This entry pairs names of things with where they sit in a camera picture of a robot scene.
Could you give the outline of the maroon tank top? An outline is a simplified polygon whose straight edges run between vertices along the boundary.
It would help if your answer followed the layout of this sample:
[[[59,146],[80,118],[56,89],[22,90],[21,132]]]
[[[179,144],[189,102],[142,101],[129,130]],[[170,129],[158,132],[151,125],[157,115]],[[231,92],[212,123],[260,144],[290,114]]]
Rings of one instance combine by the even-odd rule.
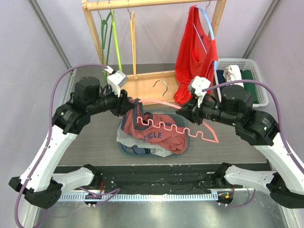
[[[145,112],[140,99],[130,98],[134,109],[123,115],[121,130],[139,139],[140,142],[158,145],[174,153],[183,154],[188,147],[186,134],[182,134],[185,124],[177,123],[177,115]]]

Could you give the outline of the grey tank top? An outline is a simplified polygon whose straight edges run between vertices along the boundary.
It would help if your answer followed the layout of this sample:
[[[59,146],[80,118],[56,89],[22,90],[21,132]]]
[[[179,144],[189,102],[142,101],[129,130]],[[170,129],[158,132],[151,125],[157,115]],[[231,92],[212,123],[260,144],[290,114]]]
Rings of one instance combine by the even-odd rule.
[[[144,142],[141,139],[136,139],[131,135],[124,133],[120,128],[117,130],[117,138],[116,140],[122,145],[132,147],[136,145],[139,148],[147,148],[151,150],[152,155],[167,157],[172,155],[173,153],[169,150],[164,149],[158,144],[151,144],[150,142]]]

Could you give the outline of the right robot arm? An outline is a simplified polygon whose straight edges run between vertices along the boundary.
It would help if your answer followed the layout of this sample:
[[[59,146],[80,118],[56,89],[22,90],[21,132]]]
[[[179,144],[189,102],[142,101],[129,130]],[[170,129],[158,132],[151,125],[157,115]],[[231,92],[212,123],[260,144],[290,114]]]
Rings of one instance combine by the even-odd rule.
[[[253,108],[249,91],[240,85],[228,85],[222,89],[221,102],[209,94],[201,103],[195,97],[176,114],[194,124],[211,120],[234,127],[236,135],[260,151],[274,168],[274,171],[252,171],[222,163],[212,175],[217,186],[249,187],[268,194],[283,207],[304,207],[303,163],[295,164],[298,158],[288,153],[278,122],[269,113]]]

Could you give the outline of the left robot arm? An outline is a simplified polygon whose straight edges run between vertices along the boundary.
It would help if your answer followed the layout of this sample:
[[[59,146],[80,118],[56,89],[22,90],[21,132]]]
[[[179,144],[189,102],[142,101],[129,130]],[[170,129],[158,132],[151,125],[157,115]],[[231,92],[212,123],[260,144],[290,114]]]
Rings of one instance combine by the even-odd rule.
[[[55,174],[63,154],[82,129],[90,123],[91,116],[110,111],[122,116],[134,109],[122,86],[128,77],[116,72],[107,78],[102,88],[99,79],[83,77],[75,84],[67,103],[58,107],[51,120],[51,132],[47,134],[33,162],[20,176],[9,181],[15,191],[24,195],[31,205],[42,209],[52,207],[62,194],[88,186],[95,190],[101,184],[101,172],[90,164],[76,171]]]

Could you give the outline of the yellow hanger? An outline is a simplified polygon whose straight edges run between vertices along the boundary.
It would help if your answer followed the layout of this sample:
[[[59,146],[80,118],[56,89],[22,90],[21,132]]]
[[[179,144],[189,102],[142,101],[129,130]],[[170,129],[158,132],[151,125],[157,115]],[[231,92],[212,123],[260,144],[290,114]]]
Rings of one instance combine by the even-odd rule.
[[[137,68],[136,68],[136,24],[135,24],[135,12],[131,13],[130,18],[130,29],[131,29],[131,43],[132,43],[132,57],[133,57],[133,76],[137,79]]]

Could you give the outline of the lime green hanger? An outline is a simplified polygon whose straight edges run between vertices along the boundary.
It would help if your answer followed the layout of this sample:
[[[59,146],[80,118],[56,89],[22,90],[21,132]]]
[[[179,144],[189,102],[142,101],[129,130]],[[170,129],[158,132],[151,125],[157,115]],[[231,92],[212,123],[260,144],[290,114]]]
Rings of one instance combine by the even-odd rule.
[[[117,29],[116,29],[115,13],[114,13],[113,9],[111,9],[110,12],[111,12],[111,17],[112,17],[112,28],[113,28],[114,45],[115,45],[115,50],[116,50],[118,68],[120,71],[122,71],[123,68],[122,68],[121,55],[120,55],[120,49],[119,49],[118,34],[117,34]]]

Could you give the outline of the red tank top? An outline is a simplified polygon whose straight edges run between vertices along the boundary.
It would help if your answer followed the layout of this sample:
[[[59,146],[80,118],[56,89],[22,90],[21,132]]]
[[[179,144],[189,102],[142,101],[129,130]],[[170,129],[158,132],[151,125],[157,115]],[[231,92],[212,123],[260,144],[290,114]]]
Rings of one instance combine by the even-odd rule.
[[[196,26],[199,35],[197,35],[193,25]],[[206,46],[207,53],[201,45],[200,38]],[[193,5],[188,12],[188,20],[175,64],[176,80],[179,87],[173,99],[177,104],[183,105],[192,98],[188,86],[195,76],[204,77],[210,82],[213,81],[213,61],[215,60],[218,60],[216,40],[211,40],[203,14]]]

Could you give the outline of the light blue hanger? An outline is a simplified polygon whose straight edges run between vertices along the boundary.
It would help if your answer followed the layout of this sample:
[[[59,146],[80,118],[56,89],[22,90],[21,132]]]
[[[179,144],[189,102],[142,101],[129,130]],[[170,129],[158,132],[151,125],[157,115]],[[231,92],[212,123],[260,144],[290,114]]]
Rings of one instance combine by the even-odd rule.
[[[198,5],[195,5],[195,8],[197,8],[197,9],[203,14],[203,16],[204,16],[204,18],[205,18],[205,20],[206,20],[207,26],[208,26],[208,28],[209,28],[211,40],[215,40],[214,31],[213,31],[211,22],[210,22],[210,20],[209,20],[209,18],[208,18],[207,12],[206,12],[208,6],[205,8],[205,10],[204,10],[202,7],[198,6]],[[196,32],[197,32],[197,35],[199,35],[196,26],[193,25],[193,27],[195,28],[195,30],[196,30]],[[203,48],[204,48],[204,50],[205,50],[205,53],[207,53],[207,49],[206,49],[206,46],[205,46],[205,44],[204,44],[202,38],[200,38],[200,42],[201,42],[201,45],[203,46]],[[217,70],[217,65],[218,65],[218,61],[217,61],[217,60],[213,61],[213,68],[214,68],[214,71]]]

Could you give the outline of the navy blue tank top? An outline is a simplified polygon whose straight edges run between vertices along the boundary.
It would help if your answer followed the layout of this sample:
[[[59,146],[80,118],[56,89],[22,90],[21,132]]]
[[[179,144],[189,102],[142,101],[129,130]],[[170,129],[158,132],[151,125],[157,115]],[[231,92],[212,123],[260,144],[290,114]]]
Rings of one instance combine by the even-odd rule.
[[[124,152],[126,152],[129,155],[151,155],[151,150],[147,148],[139,148],[136,145],[129,147],[125,145],[121,145],[121,148]]]

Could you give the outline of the dark green hanger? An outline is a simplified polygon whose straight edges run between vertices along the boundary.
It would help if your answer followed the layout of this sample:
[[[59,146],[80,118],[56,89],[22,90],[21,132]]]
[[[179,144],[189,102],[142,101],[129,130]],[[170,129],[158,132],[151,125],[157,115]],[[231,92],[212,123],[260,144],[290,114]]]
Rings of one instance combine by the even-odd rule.
[[[99,16],[101,19],[101,45],[102,51],[104,52],[102,62],[104,65],[108,65],[113,31],[112,23],[109,22],[109,20],[112,18],[112,13],[110,11],[105,19],[102,19],[101,15]]]

